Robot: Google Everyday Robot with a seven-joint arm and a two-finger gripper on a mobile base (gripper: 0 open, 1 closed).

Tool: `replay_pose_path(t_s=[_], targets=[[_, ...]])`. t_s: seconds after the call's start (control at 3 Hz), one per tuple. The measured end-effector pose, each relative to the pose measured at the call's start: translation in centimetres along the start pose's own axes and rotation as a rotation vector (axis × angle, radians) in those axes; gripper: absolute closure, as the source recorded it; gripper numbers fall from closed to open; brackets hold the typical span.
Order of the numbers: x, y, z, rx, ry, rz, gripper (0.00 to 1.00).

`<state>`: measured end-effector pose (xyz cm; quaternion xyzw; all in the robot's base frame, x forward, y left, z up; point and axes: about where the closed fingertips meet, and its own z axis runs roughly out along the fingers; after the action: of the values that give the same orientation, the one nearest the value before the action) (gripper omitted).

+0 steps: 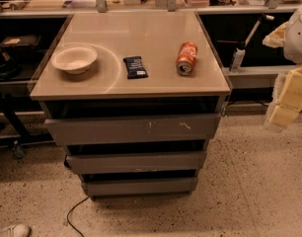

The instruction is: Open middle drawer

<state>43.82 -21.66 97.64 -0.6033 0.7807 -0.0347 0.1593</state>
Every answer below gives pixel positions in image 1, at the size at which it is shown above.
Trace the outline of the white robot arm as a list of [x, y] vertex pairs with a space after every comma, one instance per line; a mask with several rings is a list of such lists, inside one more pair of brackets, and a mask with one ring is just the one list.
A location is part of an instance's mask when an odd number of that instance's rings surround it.
[[264, 126], [267, 130], [282, 132], [302, 112], [302, 4], [290, 19], [267, 35], [263, 44], [282, 47], [284, 57], [297, 67], [277, 75]]

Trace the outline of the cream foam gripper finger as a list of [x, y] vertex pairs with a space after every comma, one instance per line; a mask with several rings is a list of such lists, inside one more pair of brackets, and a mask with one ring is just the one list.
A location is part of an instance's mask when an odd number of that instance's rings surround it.
[[281, 24], [263, 39], [263, 45], [278, 48], [284, 47], [287, 23]]
[[302, 112], [302, 66], [279, 73], [268, 105], [264, 127], [273, 132], [282, 132]]

